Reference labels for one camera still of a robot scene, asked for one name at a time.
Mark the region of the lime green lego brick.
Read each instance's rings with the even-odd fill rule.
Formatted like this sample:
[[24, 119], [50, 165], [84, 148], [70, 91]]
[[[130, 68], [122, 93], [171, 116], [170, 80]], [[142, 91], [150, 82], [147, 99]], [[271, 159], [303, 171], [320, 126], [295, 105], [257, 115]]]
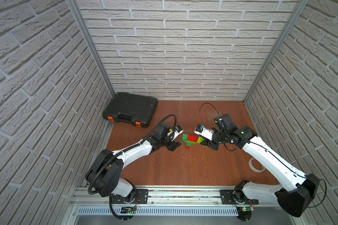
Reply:
[[197, 143], [201, 143], [204, 139], [199, 137]]

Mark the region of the dark green long lego brick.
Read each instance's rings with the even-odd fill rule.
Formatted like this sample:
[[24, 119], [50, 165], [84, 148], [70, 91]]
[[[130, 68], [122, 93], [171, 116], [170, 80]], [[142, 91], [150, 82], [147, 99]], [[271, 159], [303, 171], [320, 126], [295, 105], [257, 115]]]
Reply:
[[183, 134], [183, 136], [182, 136], [182, 141], [185, 143], [186, 146], [191, 147], [192, 145], [196, 144], [196, 143], [187, 141], [187, 136], [188, 136], [188, 134]]

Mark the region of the red long lego brick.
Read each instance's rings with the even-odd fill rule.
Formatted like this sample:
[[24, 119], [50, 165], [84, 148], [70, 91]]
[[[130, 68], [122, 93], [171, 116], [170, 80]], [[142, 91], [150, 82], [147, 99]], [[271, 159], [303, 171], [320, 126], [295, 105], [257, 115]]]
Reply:
[[199, 138], [197, 136], [192, 136], [192, 135], [187, 136], [187, 141], [192, 142], [192, 143], [197, 143], [198, 139]]

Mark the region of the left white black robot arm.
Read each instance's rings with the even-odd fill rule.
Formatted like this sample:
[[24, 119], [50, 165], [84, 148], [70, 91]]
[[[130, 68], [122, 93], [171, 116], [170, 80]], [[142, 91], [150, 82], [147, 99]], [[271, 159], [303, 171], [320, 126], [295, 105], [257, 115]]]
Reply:
[[136, 187], [128, 180], [120, 178], [122, 170], [161, 147], [166, 147], [171, 152], [174, 151], [181, 145], [175, 141], [175, 138], [182, 133], [183, 129], [180, 126], [171, 128], [167, 124], [161, 124], [145, 140], [141, 139], [121, 150], [101, 151], [85, 175], [89, 183], [88, 194], [99, 194], [101, 197], [117, 195], [122, 197], [126, 203], [131, 203], [136, 197]]

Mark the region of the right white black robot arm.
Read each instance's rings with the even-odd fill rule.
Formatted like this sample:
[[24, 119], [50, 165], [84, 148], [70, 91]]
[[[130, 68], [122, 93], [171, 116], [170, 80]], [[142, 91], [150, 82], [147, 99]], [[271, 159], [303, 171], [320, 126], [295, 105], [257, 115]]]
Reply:
[[194, 132], [204, 138], [201, 145], [216, 151], [220, 144], [233, 144], [254, 157], [279, 182], [278, 185], [264, 185], [243, 180], [235, 187], [232, 200], [238, 204], [250, 200], [268, 202], [300, 217], [316, 196], [319, 178], [292, 166], [250, 127], [237, 127], [228, 114], [220, 115], [214, 121], [218, 127], [214, 130], [197, 125]]

